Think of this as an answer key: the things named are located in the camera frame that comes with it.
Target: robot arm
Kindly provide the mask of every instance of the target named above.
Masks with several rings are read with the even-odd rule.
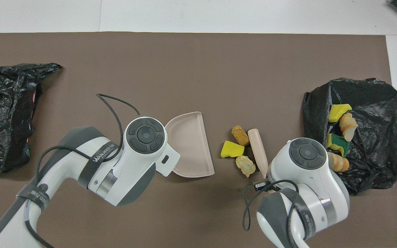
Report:
[[[77,180],[114,206],[125,205],[140,196],[155,171],[168,176],[180,158],[167,144],[163,125],[151,117],[131,121],[124,140],[120,156],[104,161],[119,149],[118,145],[94,127],[68,132],[60,145],[77,149],[90,159],[66,149],[57,150],[43,166],[39,183],[24,187],[0,220],[0,247],[41,247],[40,237],[32,236],[26,221],[36,230],[41,212],[67,178]]]
[[[305,239],[348,215],[348,191],[315,140],[289,141],[269,165],[268,178],[271,183],[287,179],[298,187],[296,192],[290,183],[278,183],[281,190],[264,196],[257,209],[263,233],[279,248],[307,248]]]

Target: food scrap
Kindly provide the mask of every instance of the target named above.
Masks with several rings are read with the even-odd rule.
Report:
[[[340,118],[339,127],[344,139],[350,142],[355,134],[358,124],[356,123],[355,118],[352,117],[351,113],[346,113]]]
[[[220,153],[221,157],[239,157],[243,155],[244,146],[233,143],[231,141],[225,141],[223,144],[222,152]]]
[[[247,136],[247,133],[243,130],[241,126],[236,125],[235,127],[233,127],[232,135],[234,136],[238,144],[242,146],[249,145],[249,137]]]
[[[345,157],[341,157],[340,155],[334,154],[332,152],[327,152],[327,156],[329,157],[329,168],[332,171],[342,173],[347,171],[350,166],[348,160]]]
[[[255,172],[255,165],[248,157],[246,156],[239,156],[235,159],[235,163],[237,167],[241,170],[241,172],[246,176],[249,177],[252,173]]]

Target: black garbage bag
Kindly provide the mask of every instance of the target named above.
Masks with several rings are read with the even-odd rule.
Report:
[[[27,139],[41,81],[60,69],[56,63],[0,67],[0,173],[25,165],[30,159]]]
[[[358,128],[346,158],[350,167],[338,176],[350,193],[393,187],[397,180],[397,91],[377,80],[340,78],[307,92],[303,101],[304,135],[324,146],[332,124],[332,104],[350,104]]]

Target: brown mat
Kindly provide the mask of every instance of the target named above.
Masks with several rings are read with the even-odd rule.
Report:
[[[57,248],[272,247],[255,216],[249,232],[241,227],[242,190],[250,179],[233,159],[219,157],[231,128],[258,128],[270,162],[287,140],[303,135],[304,92],[339,77],[390,83],[384,36],[0,33],[0,66],[49,62],[64,69],[43,84],[30,163],[0,176],[0,218],[42,151],[71,128],[93,125],[119,142],[114,117],[96,93],[124,99],[162,123],[201,111],[215,168],[201,179],[157,173],[125,207],[66,181],[38,223],[39,234]],[[124,125],[135,117],[112,105]],[[349,217],[308,243],[397,247],[397,183],[351,197]]]

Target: black cable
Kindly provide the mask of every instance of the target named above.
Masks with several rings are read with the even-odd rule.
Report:
[[[128,102],[126,102],[126,101],[124,101],[124,100],[118,99],[118,98],[116,98],[116,97],[104,95],[104,94],[96,94],[96,96],[99,97],[99,98],[102,100],[102,102],[104,102],[104,104],[107,105],[107,107],[110,109],[111,113],[114,115],[114,117],[115,117],[115,119],[116,119],[116,121],[117,121],[117,125],[119,126],[119,130],[120,130],[120,145],[119,145],[119,147],[118,147],[116,153],[115,153],[113,156],[111,156],[111,157],[109,157],[109,158],[107,158],[107,159],[104,160],[104,162],[107,162],[107,161],[110,161],[110,160],[112,160],[113,158],[115,158],[115,157],[119,154],[120,149],[122,148],[122,145],[123,145],[123,129],[122,129],[122,124],[121,124],[121,122],[120,122],[120,120],[119,120],[119,117],[117,116],[117,114],[115,113],[115,111],[114,111],[114,109],[111,107],[111,105],[109,105],[109,103],[107,103],[107,101],[106,101],[103,97],[106,97],[106,98],[109,98],[109,99],[113,99],[113,100],[119,101],[119,102],[121,102],[121,103],[124,103],[124,104],[130,106],[131,108],[133,108],[133,109],[136,111],[136,113],[137,113],[138,116],[140,116],[140,113],[139,113],[139,111],[137,110],[137,108],[135,108],[133,105],[129,104]],[[84,154],[83,152],[81,152],[81,151],[79,151],[79,150],[77,150],[77,149],[74,149],[74,148],[72,148],[72,147],[69,147],[69,146],[52,146],[52,147],[50,147],[49,149],[47,149],[46,151],[44,151],[44,152],[41,154],[41,156],[39,157],[38,162],[36,163],[35,178],[34,178],[34,180],[32,180],[32,182],[31,182],[32,185],[37,186],[37,185],[39,184],[39,182],[41,181],[42,178],[40,178],[40,167],[41,167],[42,159],[46,156],[46,154],[48,154],[50,151],[53,151],[54,149],[66,149],[66,150],[69,150],[69,151],[73,151],[73,152],[75,152],[75,153],[81,155],[82,157],[85,157],[86,159],[90,159],[90,156],[88,156],[88,155]],[[38,235],[37,232],[35,232],[35,230],[33,230],[32,226],[31,226],[31,224],[30,224],[30,220],[29,220],[28,218],[27,218],[27,220],[25,221],[25,225],[26,225],[27,230],[29,231],[30,235],[32,235],[32,237],[35,238],[39,243],[41,243],[42,245],[44,245],[46,248],[53,248],[52,245],[50,245],[49,243],[47,243],[44,239],[42,239],[42,238]]]
[[[30,225],[30,221],[25,221],[26,227],[30,233],[30,235],[32,235],[35,240],[37,240],[39,243],[41,243],[42,245],[44,245],[46,248],[53,248],[52,245],[50,245],[49,243],[47,243],[47,241],[45,241],[44,239],[42,239],[32,228],[32,226]]]
[[[246,208],[244,209],[244,213],[243,213],[243,222],[242,222],[242,224],[243,224],[243,229],[245,230],[245,231],[249,231],[249,229],[251,228],[251,212],[249,211],[249,206],[252,204],[252,202],[255,200],[255,198],[257,198],[261,193],[263,193],[263,192],[265,192],[265,191],[269,191],[269,190],[275,190],[276,189],[276,187],[274,187],[274,185],[276,185],[276,184],[279,184],[279,183],[290,183],[290,184],[292,184],[294,187],[295,187],[295,189],[296,189],[296,192],[298,192],[299,190],[298,190],[298,186],[296,185],[296,183],[295,182],[293,182],[293,181],[291,181],[291,180],[287,180],[287,179],[283,179],[283,180],[278,180],[278,181],[276,181],[276,182],[273,182],[273,183],[271,183],[271,184],[268,184],[268,185],[266,185],[264,188],[262,188],[261,190],[259,190],[258,192],[257,192],[257,194],[254,196],[254,198],[252,198],[250,201],[249,201],[249,203],[247,202],[247,198],[246,198],[246,190],[250,187],[250,186],[252,186],[252,184],[249,184],[249,185],[247,185],[246,187],[244,187],[244,190],[243,190],[243,197],[244,197],[244,202],[246,203]],[[246,228],[246,225],[244,224],[244,219],[246,218],[246,213],[247,213],[247,219],[248,219],[248,227]]]
[[[119,148],[117,149],[117,151],[116,151],[111,157],[106,158],[106,159],[104,160],[104,162],[107,162],[107,161],[110,161],[110,160],[112,160],[113,158],[115,158],[115,157],[117,156],[117,154],[119,154],[120,149],[122,148],[122,145],[123,145],[123,129],[122,129],[122,124],[120,123],[119,117],[117,116],[116,112],[114,111],[114,109],[111,107],[111,105],[109,105],[109,103],[108,103],[103,97],[106,97],[106,98],[109,98],[109,99],[113,99],[113,100],[119,101],[119,102],[121,102],[121,103],[124,103],[124,104],[130,106],[131,108],[133,108],[133,109],[136,111],[136,113],[137,113],[138,116],[140,116],[140,113],[139,113],[139,111],[137,110],[137,108],[135,108],[133,105],[127,103],[127,102],[124,101],[124,100],[118,99],[118,98],[116,98],[116,97],[104,95],[104,94],[99,94],[99,93],[96,94],[96,96],[99,97],[99,99],[101,99],[102,102],[104,102],[105,105],[107,105],[107,107],[110,109],[111,113],[114,115],[114,117],[115,117],[115,119],[116,119],[116,121],[117,121],[117,125],[119,126],[119,132],[120,132],[120,144],[119,144]]]
[[[46,156],[47,153],[49,153],[50,151],[53,151],[54,149],[65,149],[65,150],[69,150],[69,151],[73,151],[79,155],[81,155],[82,157],[85,157],[86,159],[90,159],[90,156],[88,156],[87,154],[74,149],[72,147],[69,146],[52,146],[49,149],[47,149],[45,152],[43,152],[41,154],[41,156],[38,159],[38,162],[36,163],[36,174],[35,174],[35,181],[34,183],[32,183],[33,185],[37,186],[39,184],[39,181],[41,181],[42,178],[40,178],[40,173],[39,173],[39,168],[41,167],[41,161],[42,159]]]

